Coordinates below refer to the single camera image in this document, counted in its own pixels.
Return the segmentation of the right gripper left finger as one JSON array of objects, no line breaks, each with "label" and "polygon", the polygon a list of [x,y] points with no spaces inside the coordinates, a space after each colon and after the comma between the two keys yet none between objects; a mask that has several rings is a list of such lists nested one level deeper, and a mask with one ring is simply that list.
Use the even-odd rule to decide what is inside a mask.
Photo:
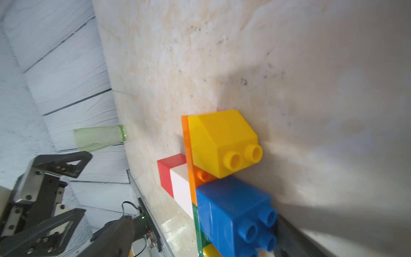
[{"label": "right gripper left finger", "polygon": [[128,257],[134,242],[131,216],[123,216],[104,231],[79,257]]}]

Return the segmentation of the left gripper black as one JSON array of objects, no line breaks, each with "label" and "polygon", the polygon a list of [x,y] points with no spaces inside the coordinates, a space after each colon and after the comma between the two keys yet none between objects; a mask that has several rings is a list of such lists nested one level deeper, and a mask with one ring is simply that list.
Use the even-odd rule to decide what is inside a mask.
[{"label": "left gripper black", "polygon": [[39,155],[32,159],[13,190],[1,197],[2,257],[54,257],[62,254],[85,210],[67,211],[67,183],[78,178],[93,158],[87,151]]}]

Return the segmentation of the white lego brick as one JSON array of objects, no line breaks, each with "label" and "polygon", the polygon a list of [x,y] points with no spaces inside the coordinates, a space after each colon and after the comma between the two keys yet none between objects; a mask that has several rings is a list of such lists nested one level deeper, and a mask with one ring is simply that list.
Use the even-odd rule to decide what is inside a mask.
[{"label": "white lego brick", "polygon": [[170,175],[174,200],[191,219],[194,219],[187,164],[172,168]]}]

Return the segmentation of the yellow sloped lego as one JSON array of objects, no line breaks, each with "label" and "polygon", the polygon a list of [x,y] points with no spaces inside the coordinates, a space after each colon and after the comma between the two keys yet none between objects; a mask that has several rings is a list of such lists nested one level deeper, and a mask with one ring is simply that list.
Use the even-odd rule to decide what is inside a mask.
[{"label": "yellow sloped lego", "polygon": [[259,163],[258,135],[238,110],[188,116],[193,164],[221,179]]},{"label": "yellow sloped lego", "polygon": [[213,244],[208,244],[203,248],[204,257],[222,257]]}]

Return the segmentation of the green lego plate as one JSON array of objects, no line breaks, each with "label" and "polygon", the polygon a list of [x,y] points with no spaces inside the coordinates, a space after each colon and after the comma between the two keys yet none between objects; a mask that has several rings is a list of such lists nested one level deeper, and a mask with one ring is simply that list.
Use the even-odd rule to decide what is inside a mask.
[{"label": "green lego plate", "polygon": [[195,232],[197,237],[198,256],[204,257],[203,249],[210,244],[210,241],[200,228],[198,208],[194,203],[192,204],[192,209],[194,216]]}]

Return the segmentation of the red lego brick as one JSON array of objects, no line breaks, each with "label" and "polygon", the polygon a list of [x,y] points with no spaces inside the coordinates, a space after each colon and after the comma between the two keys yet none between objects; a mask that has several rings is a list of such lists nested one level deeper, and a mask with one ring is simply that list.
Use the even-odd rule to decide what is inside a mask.
[{"label": "red lego brick", "polygon": [[186,156],[176,154],[157,161],[161,187],[172,197],[173,186],[171,181],[171,169],[186,163]]}]

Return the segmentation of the blue lego brick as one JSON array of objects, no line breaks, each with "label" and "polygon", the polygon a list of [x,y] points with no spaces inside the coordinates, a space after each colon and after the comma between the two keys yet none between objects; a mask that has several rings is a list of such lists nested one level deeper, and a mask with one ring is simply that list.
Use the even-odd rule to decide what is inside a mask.
[{"label": "blue lego brick", "polygon": [[257,257],[277,245],[271,196],[234,176],[197,187],[200,227],[224,257]]}]

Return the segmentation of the orange lego plate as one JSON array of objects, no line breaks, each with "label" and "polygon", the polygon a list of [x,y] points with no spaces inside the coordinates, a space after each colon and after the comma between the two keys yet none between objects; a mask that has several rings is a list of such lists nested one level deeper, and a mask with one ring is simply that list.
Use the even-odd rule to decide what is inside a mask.
[{"label": "orange lego plate", "polygon": [[195,166],[193,163],[191,139],[190,139],[189,125],[188,125],[188,116],[182,116],[182,128],[183,128],[184,147],[185,147],[185,153],[186,153],[191,200],[192,200],[192,203],[195,206],[197,206],[198,203],[197,203],[196,188],[201,185],[204,185],[211,181],[216,180],[217,177],[200,169],[199,167]]}]

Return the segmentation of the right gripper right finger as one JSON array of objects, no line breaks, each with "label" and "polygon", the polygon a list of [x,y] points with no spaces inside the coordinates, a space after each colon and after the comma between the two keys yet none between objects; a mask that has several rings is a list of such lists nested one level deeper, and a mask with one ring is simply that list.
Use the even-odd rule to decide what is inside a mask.
[{"label": "right gripper right finger", "polygon": [[277,238],[275,257],[327,257],[327,255],[307,236],[281,215],[273,226]]}]

